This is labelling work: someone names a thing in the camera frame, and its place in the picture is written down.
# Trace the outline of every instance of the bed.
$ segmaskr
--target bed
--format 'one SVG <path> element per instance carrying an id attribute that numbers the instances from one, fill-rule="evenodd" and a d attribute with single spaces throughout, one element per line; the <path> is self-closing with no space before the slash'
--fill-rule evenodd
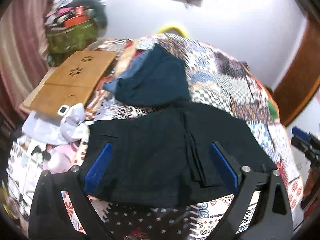
<path id="1" fill-rule="evenodd" d="M 137 52 L 151 49 L 155 43 L 159 43 L 171 54 L 185 60 L 191 101 L 217 107 L 246 121 L 257 142 L 276 164 L 287 188 L 293 211 L 302 198 L 303 183 L 293 159 L 291 144 L 279 120 L 276 103 L 263 84 L 250 74 L 245 62 L 239 62 L 205 42 L 189 40 L 169 33 L 143 37 L 134 41 L 103 39 L 87 49 L 116 51 L 118 52 L 116 60 L 123 61 L 123 65 L 128 65 L 135 54 L 127 57 L 122 55 L 125 51 L 132 49 L 133 44 Z M 137 118 L 158 110 L 124 105 L 115 100 L 114 95 L 103 90 L 103 83 L 111 80 L 116 71 L 114 69 L 108 77 L 103 77 L 98 83 L 86 108 L 88 123 L 116 118 Z M 70 167 L 74 164 L 81 165 L 84 161 L 89 138 L 89 134 L 87 135 L 81 140 Z M 85 233 L 73 210 L 68 193 L 61 193 L 74 228 Z M 116 239 L 198 240 L 204 240 L 214 230 L 233 197 L 231 194 L 183 208 L 147 208 L 107 203 L 88 196 L 96 212 Z M 238 232 L 248 228 L 258 199 L 257 191 L 252 196 Z M 25 208 L 20 209 L 20 212 L 25 213 L 24 210 Z M 28 224 L 27 215 L 24 214 L 23 219 L 20 218 L 24 223 L 25 232 Z"/>

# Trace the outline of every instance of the silver screw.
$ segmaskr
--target silver screw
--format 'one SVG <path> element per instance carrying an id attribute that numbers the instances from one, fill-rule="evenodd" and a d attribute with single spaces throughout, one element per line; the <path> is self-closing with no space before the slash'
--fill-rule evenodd
<path id="1" fill-rule="evenodd" d="M 78 171 L 79 170 L 79 166 L 78 165 L 73 165 L 72 167 L 71 167 L 71 171 L 72 172 L 76 172 L 76 171 Z"/>
<path id="2" fill-rule="evenodd" d="M 277 170 L 274 170 L 273 172 L 272 172 L 275 176 L 280 176 L 280 172 L 279 171 L 277 171 Z"/>
<path id="3" fill-rule="evenodd" d="M 251 171 L 251 169 L 250 169 L 249 166 L 243 166 L 243 167 L 242 167 L 242 170 L 243 170 L 244 172 L 249 172 L 249 171 Z"/>

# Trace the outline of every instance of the pink curtain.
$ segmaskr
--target pink curtain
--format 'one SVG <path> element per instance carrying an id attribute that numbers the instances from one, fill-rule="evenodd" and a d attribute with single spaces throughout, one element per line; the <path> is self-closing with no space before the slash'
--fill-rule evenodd
<path id="1" fill-rule="evenodd" d="M 14 124 L 19 105 L 48 71 L 44 16 L 53 0 L 12 0 L 0 19 L 0 113 Z"/>

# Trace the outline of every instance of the brown wooden panel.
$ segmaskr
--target brown wooden panel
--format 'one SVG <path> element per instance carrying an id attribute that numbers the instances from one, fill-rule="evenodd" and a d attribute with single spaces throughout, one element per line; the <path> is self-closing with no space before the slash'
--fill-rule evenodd
<path id="1" fill-rule="evenodd" d="M 320 85 L 320 25 L 309 19 L 301 45 L 272 97 L 287 126 L 303 110 Z"/>

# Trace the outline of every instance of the striped fabric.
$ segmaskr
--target striped fabric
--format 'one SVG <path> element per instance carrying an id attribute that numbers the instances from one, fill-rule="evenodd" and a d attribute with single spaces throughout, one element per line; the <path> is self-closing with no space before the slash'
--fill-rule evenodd
<path id="1" fill-rule="evenodd" d="M 25 118 L 18 107 L 48 71 L 43 23 L 52 1 L 12 0 L 0 19 L 0 111 L 8 122 Z"/>

